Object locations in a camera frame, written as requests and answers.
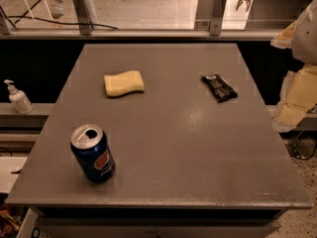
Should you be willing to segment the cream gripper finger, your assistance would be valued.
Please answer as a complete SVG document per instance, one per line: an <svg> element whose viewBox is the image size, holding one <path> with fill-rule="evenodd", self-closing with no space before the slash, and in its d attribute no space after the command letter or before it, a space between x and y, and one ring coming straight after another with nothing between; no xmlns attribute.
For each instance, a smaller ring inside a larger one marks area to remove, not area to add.
<svg viewBox="0 0 317 238"><path fill-rule="evenodd" d="M281 31L270 41L270 44L278 49L291 49L295 25L296 22L288 25L283 31Z"/></svg>
<svg viewBox="0 0 317 238"><path fill-rule="evenodd" d="M279 96L272 127L277 132L289 132L317 104L317 65L306 64L298 72L289 70Z"/></svg>

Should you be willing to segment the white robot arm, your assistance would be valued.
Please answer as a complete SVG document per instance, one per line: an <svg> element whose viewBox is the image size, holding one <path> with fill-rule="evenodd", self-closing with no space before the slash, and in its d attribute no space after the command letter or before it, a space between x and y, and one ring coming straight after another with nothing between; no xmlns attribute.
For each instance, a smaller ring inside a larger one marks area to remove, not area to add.
<svg viewBox="0 0 317 238"><path fill-rule="evenodd" d="M304 63L298 72L286 74L273 118L276 131L289 132L317 104L317 0L270 44L278 49L291 49L292 56Z"/></svg>

